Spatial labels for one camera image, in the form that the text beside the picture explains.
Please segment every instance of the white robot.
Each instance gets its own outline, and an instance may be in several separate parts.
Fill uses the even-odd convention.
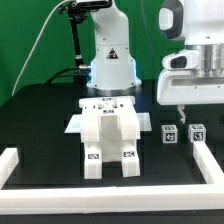
[[[130,55],[127,16],[114,0],[77,0],[77,6],[88,9],[94,22],[96,57],[87,86],[103,96],[128,94],[141,81]]]
[[[118,10],[114,0],[77,0],[75,4],[90,11],[93,18],[96,57],[91,63],[87,86],[103,96],[79,101],[84,177],[101,179],[102,162],[116,161],[122,164],[123,177],[139,176],[140,122],[133,106],[135,99],[119,97],[141,84],[136,77],[135,60],[130,56],[128,18]]]
[[[161,105],[224,103],[224,1],[166,0],[162,33],[186,48],[163,59],[157,100]]]

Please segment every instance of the small white block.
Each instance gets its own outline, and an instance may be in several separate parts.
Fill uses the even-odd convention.
[[[203,124],[190,124],[188,138],[193,142],[206,142],[206,129]]]
[[[178,130],[176,125],[162,125],[163,143],[177,143]]]
[[[139,157],[134,147],[122,150],[121,164],[123,177],[140,176]]]
[[[102,179],[102,151],[97,147],[85,148],[85,179]]]

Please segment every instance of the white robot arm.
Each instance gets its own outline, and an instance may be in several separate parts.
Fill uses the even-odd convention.
[[[166,0],[159,23],[165,37],[185,40],[185,49],[163,59],[158,102],[224,103],[223,0]]]
[[[129,23],[114,0],[77,0],[90,10],[95,28],[96,56],[87,86],[101,95],[123,95],[141,84],[130,55]]]

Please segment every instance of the warning label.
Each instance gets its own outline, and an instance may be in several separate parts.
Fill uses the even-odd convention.
[[[113,48],[111,49],[109,55],[107,56],[107,59],[118,59],[117,53]]]

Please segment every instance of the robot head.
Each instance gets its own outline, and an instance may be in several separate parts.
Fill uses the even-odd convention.
[[[77,5],[88,9],[109,8],[112,5],[112,0],[77,0]]]

